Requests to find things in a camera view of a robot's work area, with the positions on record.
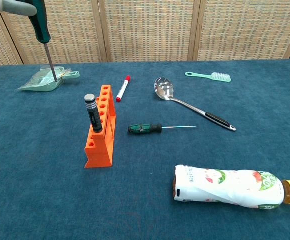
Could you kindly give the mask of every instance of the table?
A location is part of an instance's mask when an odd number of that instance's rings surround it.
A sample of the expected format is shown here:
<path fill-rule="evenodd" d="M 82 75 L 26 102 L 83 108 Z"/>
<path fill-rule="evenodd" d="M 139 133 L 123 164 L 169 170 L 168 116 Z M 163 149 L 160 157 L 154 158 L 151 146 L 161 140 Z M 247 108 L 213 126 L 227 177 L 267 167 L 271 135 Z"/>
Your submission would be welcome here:
<path fill-rule="evenodd" d="M 290 205 L 274 210 L 173 200 L 174 167 L 267 171 L 290 180 L 290 59 L 58 64 L 81 77 L 52 92 L 16 89 L 39 65 L 0 66 L 0 239 L 290 239 Z M 185 72 L 231 75 L 224 83 Z M 131 82 L 117 114 L 113 166 L 84 168 L 84 96 Z M 174 96 L 229 121 L 226 130 Z M 130 124 L 199 125 L 131 135 Z"/>

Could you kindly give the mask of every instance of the green object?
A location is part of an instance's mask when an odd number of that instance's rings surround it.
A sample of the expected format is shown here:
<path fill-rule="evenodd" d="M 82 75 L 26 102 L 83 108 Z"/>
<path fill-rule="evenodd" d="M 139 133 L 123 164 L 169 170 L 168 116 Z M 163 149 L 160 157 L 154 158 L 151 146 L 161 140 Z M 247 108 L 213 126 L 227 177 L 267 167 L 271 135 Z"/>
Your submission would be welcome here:
<path fill-rule="evenodd" d="M 35 92 L 50 92 L 61 86 L 66 79 L 75 79 L 80 76 L 80 72 L 65 70 L 62 66 L 56 66 L 54 68 L 57 81 L 54 81 L 54 76 L 51 68 L 42 68 L 36 73 L 31 80 L 24 86 L 21 86 L 19 90 L 23 91 L 35 91 Z"/>
<path fill-rule="evenodd" d="M 211 75 L 204 75 L 204 74 L 198 74 L 198 73 L 188 71 L 185 73 L 185 75 L 187 77 L 206 78 L 206 79 L 211 79 L 214 81 L 220 81 L 220 82 L 225 82 L 225 83 L 230 83 L 232 81 L 230 75 L 224 74 L 224 73 L 218 73 L 218 72 L 213 72 Z"/>
<path fill-rule="evenodd" d="M 162 126 L 161 124 L 135 124 L 128 127 L 131 134 L 161 133 L 162 129 L 197 128 L 198 126 Z"/>
<path fill-rule="evenodd" d="M 30 16 L 29 20 L 34 27 L 36 39 L 42 43 L 47 44 L 51 40 L 51 35 L 47 27 L 47 14 L 44 0 L 18 0 L 19 2 L 32 4 L 37 8 L 37 14 Z"/>

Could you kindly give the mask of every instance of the green dustpan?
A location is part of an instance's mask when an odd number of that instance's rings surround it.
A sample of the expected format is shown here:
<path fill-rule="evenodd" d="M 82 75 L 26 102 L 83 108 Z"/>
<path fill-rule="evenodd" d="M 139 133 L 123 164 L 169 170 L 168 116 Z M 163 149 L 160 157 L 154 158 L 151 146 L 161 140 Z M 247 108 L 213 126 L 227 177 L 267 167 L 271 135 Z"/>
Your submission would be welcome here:
<path fill-rule="evenodd" d="M 35 91 L 35 92 L 50 92 L 61 86 L 66 79 L 75 79 L 80 76 L 80 72 L 65 70 L 62 66 L 54 67 L 57 81 L 54 80 L 51 68 L 41 69 L 36 73 L 31 80 L 19 90 Z"/>

